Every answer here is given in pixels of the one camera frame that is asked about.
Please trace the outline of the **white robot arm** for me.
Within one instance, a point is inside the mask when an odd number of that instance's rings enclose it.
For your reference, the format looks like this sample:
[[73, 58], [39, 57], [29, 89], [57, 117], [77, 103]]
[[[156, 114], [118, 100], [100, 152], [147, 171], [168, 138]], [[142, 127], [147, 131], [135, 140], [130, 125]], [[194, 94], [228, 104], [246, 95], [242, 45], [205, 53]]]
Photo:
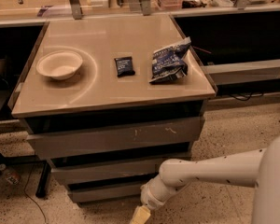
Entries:
[[253, 151], [202, 161], [164, 161], [157, 176], [141, 187], [141, 204], [129, 224], [146, 224], [153, 210], [193, 181], [251, 187], [251, 224], [280, 224], [280, 136]]

